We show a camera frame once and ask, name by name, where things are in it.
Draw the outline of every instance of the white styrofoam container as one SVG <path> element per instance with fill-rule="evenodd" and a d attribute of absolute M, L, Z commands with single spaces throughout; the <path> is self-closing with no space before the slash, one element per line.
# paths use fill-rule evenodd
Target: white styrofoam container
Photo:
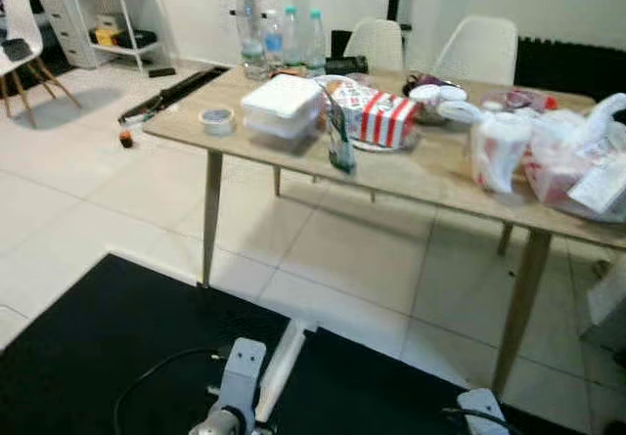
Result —
<path fill-rule="evenodd" d="M 297 139 L 315 124 L 324 100 L 312 80 L 278 75 L 242 98 L 250 129 L 284 139 Z"/>

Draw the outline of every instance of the black bag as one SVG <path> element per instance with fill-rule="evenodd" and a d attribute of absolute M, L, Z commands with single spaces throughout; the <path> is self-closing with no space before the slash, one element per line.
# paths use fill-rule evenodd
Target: black bag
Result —
<path fill-rule="evenodd" d="M 21 38 L 3 41 L 2 49 L 11 62 L 20 61 L 32 54 L 28 43 Z"/>

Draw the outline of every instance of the red and white striped box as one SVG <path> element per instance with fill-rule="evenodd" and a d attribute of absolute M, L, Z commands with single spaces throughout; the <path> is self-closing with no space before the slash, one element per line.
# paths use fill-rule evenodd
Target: red and white striped box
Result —
<path fill-rule="evenodd" d="M 333 99 L 341 106 L 348 136 L 397 149 L 413 128 L 419 105 L 407 98 L 344 82 Z"/>

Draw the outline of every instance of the tabletop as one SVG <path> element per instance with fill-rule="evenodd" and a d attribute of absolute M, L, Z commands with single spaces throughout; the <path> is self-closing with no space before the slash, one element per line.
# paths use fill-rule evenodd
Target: tabletop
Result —
<path fill-rule="evenodd" d="M 376 85 L 383 91 L 401 94 L 403 72 L 375 71 Z M 499 85 L 456 81 L 477 103 Z M 626 250 L 626 226 L 591 222 L 541 204 L 522 176 L 514 180 L 514 194 L 487 193 L 471 178 L 465 155 L 467 129 L 421 127 L 421 138 L 412 152 L 371 153 L 356 151 L 356 171 L 347 175 L 329 162 L 330 137 L 322 135 L 303 143 L 294 152 L 273 150 L 258 143 L 254 132 L 243 125 L 241 98 L 257 88 L 240 67 L 229 70 L 182 100 L 177 109 L 165 110 L 150 120 L 144 130 L 156 136 L 183 142 L 209 151 L 222 152 L 288 170 L 327 178 L 339 183 L 447 207 L 470 215 L 508 222 L 516 226 L 548 231 L 559 236 Z M 594 101 L 584 96 L 548 92 L 560 108 L 589 109 Z M 204 133 L 200 113 L 219 104 L 235 113 L 235 132 L 227 137 Z"/>

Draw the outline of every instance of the wooden table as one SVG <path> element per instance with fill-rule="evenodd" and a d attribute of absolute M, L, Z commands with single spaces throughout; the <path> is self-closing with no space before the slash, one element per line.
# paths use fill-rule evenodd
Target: wooden table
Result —
<path fill-rule="evenodd" d="M 401 94 L 405 81 L 399 72 L 376 72 L 379 88 Z M 477 102 L 487 91 L 503 89 L 496 85 L 460 82 Z M 357 169 L 345 175 L 329 163 L 328 136 L 319 138 L 298 152 L 279 152 L 251 140 L 243 127 L 242 96 L 259 83 L 244 78 L 240 68 L 232 69 L 200 88 L 180 103 L 176 112 L 165 111 L 148 122 L 145 131 L 167 139 L 208 150 L 206 200 L 204 210 L 203 284 L 208 286 L 215 244 L 219 208 L 222 155 L 224 153 L 269 164 L 274 167 L 276 192 L 280 190 L 280 170 L 285 168 L 320 178 L 357 186 L 378 193 L 400 196 L 477 217 L 502 221 L 529 230 L 514 293 L 500 345 L 492 389 L 502 394 L 521 344 L 535 295 L 550 251 L 553 235 L 626 250 L 626 228 L 592 223 L 539 203 L 525 180 L 515 182 L 515 201 L 505 201 L 478 188 L 471 179 L 464 156 L 465 133 L 440 128 L 423 129 L 418 147 L 410 153 L 356 153 Z M 594 102 L 586 97 L 552 93 L 562 108 L 582 110 Z M 235 111 L 237 128 L 233 135 L 214 138 L 204 134 L 198 116 L 212 103 Z"/>

